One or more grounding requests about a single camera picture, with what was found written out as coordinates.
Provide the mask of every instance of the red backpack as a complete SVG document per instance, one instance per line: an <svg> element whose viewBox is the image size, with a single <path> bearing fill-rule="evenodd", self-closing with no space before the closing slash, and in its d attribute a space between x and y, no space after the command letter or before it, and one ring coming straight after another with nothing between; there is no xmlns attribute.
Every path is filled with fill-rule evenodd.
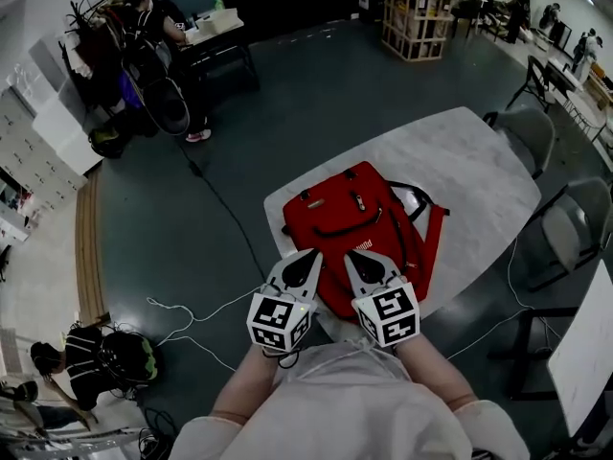
<svg viewBox="0 0 613 460"><path fill-rule="evenodd" d="M392 187L411 190L420 202L410 217ZM413 220L428 204L430 220L423 241ZM298 250L315 247L323 253L317 292L336 316L357 322L345 254L355 248L390 257L421 301L428 293L443 217L448 214L420 188L387 181L370 163L361 162L287 202L284 233Z"/></svg>

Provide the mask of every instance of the white cable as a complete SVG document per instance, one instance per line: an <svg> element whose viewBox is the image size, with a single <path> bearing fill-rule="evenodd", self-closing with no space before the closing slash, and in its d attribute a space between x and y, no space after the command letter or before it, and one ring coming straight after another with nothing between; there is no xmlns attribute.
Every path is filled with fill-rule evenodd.
<svg viewBox="0 0 613 460"><path fill-rule="evenodd" d="M222 364L223 366L225 366L226 368L228 368L229 370L232 370L233 372L236 371L236 369L234 369L232 366L227 365L226 363L224 363L221 359L219 359L217 357L217 355L211 351L208 348L205 348L204 346L202 346L201 344L199 344L198 342L196 342L192 337L189 337L188 335L181 335L180 337L175 337L172 338L175 334L177 333L181 333L183 331L186 331L187 329L189 329L192 324L194 322L206 322L207 320L209 320L210 318L214 317L215 315L217 315L220 311L222 311L223 309L225 309L226 307L230 307L232 304L235 304L237 301L242 300L243 298L249 296L250 294L252 294L256 289L259 289L260 285L257 285L254 288L251 288L249 291L247 291L246 293L242 294L240 297L235 298L234 300L232 300L231 302L225 303L223 304L221 307L219 307L217 310L215 310L213 313L211 313L210 315L208 315L207 317L204 318L196 318L193 315L193 312L188 309L185 305L164 305L160 302L158 302L157 300L155 300L154 298L148 297L147 299L147 303L149 303L150 305L153 305L155 307L160 307L162 309L166 309L167 311L173 311L176 309L181 309L186 311L189 315L190 315L190 323L185 326L182 327L181 329L176 329L175 331L172 331L170 334L168 334L164 339L162 339L161 342L159 342L158 344L155 345L156 348L159 348L162 344L165 344L166 342L169 341L178 341L178 340L182 340L182 339L189 339L193 344L195 344L196 346L198 346L200 349L203 349L204 351L206 351L207 353L209 353L210 355L212 355L220 364Z"/></svg>
<svg viewBox="0 0 613 460"><path fill-rule="evenodd" d="M526 305L526 304L522 303L521 301L519 301L519 297L517 296L517 292L515 291L515 288L511 284L511 264L512 264L513 259L515 257L515 250L516 249L517 249L517 239L515 239L515 242L513 244L513 251L511 252L511 258L509 259L509 264L507 265L507 284L509 285L509 288L511 289L511 292L513 293L513 296L515 297L515 301L524 310L520 310L520 311L516 312L514 315L512 315L511 317L506 318L505 320L501 320L495 326L493 326L489 331L487 331L481 337L479 337L477 340L471 342L465 348L463 348L460 351L458 351L457 353L454 353L453 355L449 356L447 359L451 359L453 357L456 357L457 355L463 353L464 351L472 348L475 344L477 344L478 342L481 342L488 335L493 333L498 328L498 326L501 326L502 324L505 324L506 322L509 322L510 320L513 320L520 313L522 313L524 311L527 311L527 310L532 310L532 311L536 310L534 307L532 307L530 305ZM552 333L554 333L557 336L558 339L561 339L562 337L554 329L551 328L551 326L547 323L547 321L543 317L539 317L539 318L543 322L543 324L545 325L545 340L546 340L546 343L547 343L547 348L546 349L550 349L551 350L551 348L549 347L549 334L548 334L548 331L551 331Z"/></svg>

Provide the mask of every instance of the backpack logo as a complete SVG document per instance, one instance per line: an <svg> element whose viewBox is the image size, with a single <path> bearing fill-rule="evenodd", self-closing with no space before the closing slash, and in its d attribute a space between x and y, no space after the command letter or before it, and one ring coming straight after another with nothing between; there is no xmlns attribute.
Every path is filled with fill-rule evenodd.
<svg viewBox="0 0 613 460"><path fill-rule="evenodd" d="M364 241L362 243L360 243L359 245L357 245L355 248L359 249L359 250L368 250L373 246L373 243L371 242L370 239L368 239L367 241Z"/></svg>

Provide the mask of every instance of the gray floor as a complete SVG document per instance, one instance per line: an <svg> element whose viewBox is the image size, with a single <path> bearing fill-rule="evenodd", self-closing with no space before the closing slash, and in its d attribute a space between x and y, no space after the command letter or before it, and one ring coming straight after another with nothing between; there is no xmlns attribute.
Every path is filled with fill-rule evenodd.
<svg viewBox="0 0 613 460"><path fill-rule="evenodd" d="M244 225L264 271L279 259L262 207L268 194L332 156L423 116L461 105L479 115L505 106L525 69L485 38L463 40L461 35L459 30L443 60L419 64L388 53L375 29L358 22L253 47L261 91L244 89L226 97L212 116L213 138L186 145L186 150ZM529 104L526 97L522 101ZM561 141L552 167L539 179L544 199L568 179L603 169L563 109L556 105L551 116ZM592 264L563 285L528 295L518 252L511 277L527 304L558 307L580 301ZM506 284L509 255L503 254L450 306L424 322L424 332L446 356L519 309ZM114 319L153 339L182 327L188 317L181 310L152 307L147 297L206 316L261 282L236 225L190 173L174 140L163 134L136 137L121 159L104 162L102 261ZM249 345L244 326L248 306L245 299L194 324L187 334L236 365ZM563 330L567 323L552 325ZM515 329L514 322L501 326L453 361L480 397L510 412L538 455L564 436L559 406L507 401L502 390L509 365L486 358L489 349L511 343ZM542 338L539 326L535 331L535 339ZM168 411L181 426L210 410L230 372L188 341L170 342L161 350L165 372L141 399L145 406Z"/></svg>

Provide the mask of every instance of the shoe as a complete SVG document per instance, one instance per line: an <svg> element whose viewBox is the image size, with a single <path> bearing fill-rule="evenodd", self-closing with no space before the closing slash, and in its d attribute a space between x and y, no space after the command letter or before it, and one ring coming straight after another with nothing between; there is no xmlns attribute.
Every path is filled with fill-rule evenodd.
<svg viewBox="0 0 613 460"><path fill-rule="evenodd" d="M186 137L185 141L188 143L198 143L203 142L204 140L208 140L209 138L211 138L211 130L203 129L199 133L190 133Z"/></svg>

